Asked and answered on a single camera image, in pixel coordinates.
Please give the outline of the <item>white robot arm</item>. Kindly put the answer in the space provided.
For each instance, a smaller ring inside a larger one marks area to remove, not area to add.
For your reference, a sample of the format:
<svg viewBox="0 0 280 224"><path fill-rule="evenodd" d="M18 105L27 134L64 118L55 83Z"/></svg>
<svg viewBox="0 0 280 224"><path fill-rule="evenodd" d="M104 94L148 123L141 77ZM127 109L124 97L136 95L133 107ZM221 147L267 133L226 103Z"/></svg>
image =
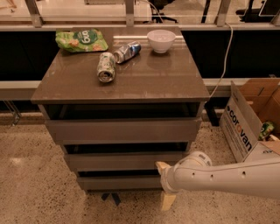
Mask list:
<svg viewBox="0 0 280 224"><path fill-rule="evenodd" d="M213 166L208 155L195 151L175 165L156 162L163 188L161 210L172 207L177 194L186 191L218 191L280 199L280 158Z"/></svg>

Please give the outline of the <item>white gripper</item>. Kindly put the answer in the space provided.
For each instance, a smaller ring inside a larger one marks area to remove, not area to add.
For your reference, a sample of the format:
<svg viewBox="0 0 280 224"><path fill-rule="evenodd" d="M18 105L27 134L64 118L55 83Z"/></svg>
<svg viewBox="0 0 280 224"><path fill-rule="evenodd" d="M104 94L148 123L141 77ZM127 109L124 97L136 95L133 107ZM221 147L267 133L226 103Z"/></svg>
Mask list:
<svg viewBox="0 0 280 224"><path fill-rule="evenodd" d="M179 192L179 189L176 188L174 183L173 177L173 167L169 164L157 161L156 162L157 171L160 174L160 183L164 189L164 192L161 192L161 210L168 211L172 204L176 199L176 193Z"/></svg>

